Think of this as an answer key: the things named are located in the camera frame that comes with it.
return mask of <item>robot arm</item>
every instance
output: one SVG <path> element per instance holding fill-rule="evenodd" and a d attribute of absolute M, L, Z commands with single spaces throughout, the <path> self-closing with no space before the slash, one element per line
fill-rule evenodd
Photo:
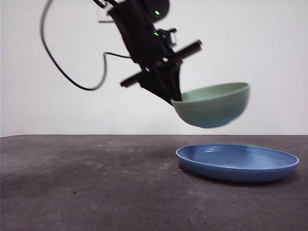
<path fill-rule="evenodd" d="M 93 0 L 101 8 L 104 1 Z M 141 71 L 121 82 L 122 87 L 139 82 L 142 88 L 162 98 L 169 104 L 170 99 L 181 101 L 180 65 L 182 59 L 199 51 L 201 41 L 174 52 L 176 29 L 157 30 L 153 23 L 164 18 L 169 10 L 168 0 L 126 0 L 113 5 L 109 11 L 133 62 L 139 64 Z"/>

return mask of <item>white wall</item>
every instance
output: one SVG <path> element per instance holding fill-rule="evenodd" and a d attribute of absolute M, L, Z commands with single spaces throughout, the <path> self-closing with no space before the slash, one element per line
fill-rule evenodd
<path fill-rule="evenodd" d="M 1 1 L 1 136 L 18 134 L 308 134 L 307 0 L 171 0 L 156 27 L 178 29 L 178 49 L 200 39 L 185 60 L 181 89 L 224 82 L 251 84 L 241 117 L 221 128 L 185 124 L 163 100 L 119 82 L 138 72 L 109 57 L 98 91 L 69 83 L 39 39 L 45 0 Z M 91 0 L 55 0 L 47 43 L 78 83 L 91 87 L 103 71 L 102 52 L 128 54 L 114 24 L 96 22 Z"/>

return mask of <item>black cable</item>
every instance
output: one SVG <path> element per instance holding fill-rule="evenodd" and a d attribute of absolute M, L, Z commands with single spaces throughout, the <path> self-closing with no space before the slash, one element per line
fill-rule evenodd
<path fill-rule="evenodd" d="M 57 64 L 57 62 L 55 61 L 54 57 L 52 56 L 51 52 L 49 51 L 47 45 L 46 45 L 46 41 L 45 41 L 45 35 L 44 35 L 44 26 L 45 26 L 45 21 L 46 21 L 46 15 L 47 12 L 52 4 L 53 0 L 48 0 L 48 2 L 46 3 L 46 6 L 44 8 L 43 14 L 42 14 L 42 18 L 40 21 L 40 36 L 41 36 L 41 40 L 44 44 L 45 50 L 47 51 L 49 57 L 51 58 L 51 60 L 53 61 L 53 63 L 56 65 L 56 67 L 58 68 L 58 70 L 62 73 L 62 75 L 65 76 L 65 78 L 67 78 L 72 84 L 74 84 L 76 87 L 83 89 L 83 90 L 96 90 L 98 88 L 100 88 L 102 86 L 102 84 L 104 83 L 105 79 L 106 79 L 106 75 L 107 75 L 107 60 L 106 60 L 106 55 L 114 55 L 117 57 L 121 57 L 121 58 L 131 58 L 129 56 L 124 56 L 124 55 L 119 55 L 119 54 L 115 54 L 115 53 L 111 53 L 111 52 L 105 52 L 103 54 L 103 59 L 104 59 L 104 73 L 103 73 L 103 77 L 100 81 L 100 83 L 94 87 L 94 88 L 85 88 L 79 84 L 77 84 L 74 80 L 72 80 L 62 69 L 61 67 Z"/>
<path fill-rule="evenodd" d="M 102 9 L 104 9 L 106 6 L 104 4 L 102 4 L 99 0 L 93 0 L 99 7 L 101 7 Z M 119 3 L 117 3 L 115 0 L 106 0 L 107 2 L 109 2 L 111 5 L 113 6 L 117 6 Z"/>

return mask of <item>bowl rim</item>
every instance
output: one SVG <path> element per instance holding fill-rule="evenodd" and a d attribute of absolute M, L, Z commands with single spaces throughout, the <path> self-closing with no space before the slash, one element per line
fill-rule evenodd
<path fill-rule="evenodd" d="M 223 94 L 218 94 L 218 95 L 215 95 L 215 96 L 203 99 L 203 100 L 200 100 L 200 99 L 199 100 L 188 100 L 188 101 L 175 101 L 173 99 L 170 99 L 170 100 L 171 100 L 172 104 L 173 103 L 174 104 L 196 103 L 196 102 L 209 101 L 209 100 L 213 100 L 213 99 L 218 99 L 218 98 L 230 96 L 230 95 L 239 93 L 241 91 L 250 89 L 250 85 L 248 83 L 245 83 L 245 82 L 231 82 L 231 83 L 222 83 L 222 84 L 216 84 L 216 85 L 211 85 L 211 86 L 207 86 L 207 87 L 197 88 L 197 89 L 194 89 L 194 90 L 189 90 L 187 92 L 184 92 L 183 94 L 191 93 L 191 92 L 197 91 L 197 90 L 203 90 L 203 89 L 207 89 L 207 88 L 218 87 L 218 86 L 223 86 L 223 85 L 233 85 L 233 84 L 244 84 L 244 86 L 240 87 L 239 89 L 228 91 L 228 92 L 223 93 Z"/>

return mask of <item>wall outlet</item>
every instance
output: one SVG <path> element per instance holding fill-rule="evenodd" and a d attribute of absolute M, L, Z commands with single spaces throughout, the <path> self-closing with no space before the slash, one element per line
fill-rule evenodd
<path fill-rule="evenodd" d="M 97 21 L 99 23 L 113 23 L 112 18 L 107 15 L 108 11 L 111 10 L 112 5 L 110 3 L 100 0 L 104 5 L 106 5 L 105 9 L 97 6 Z"/>

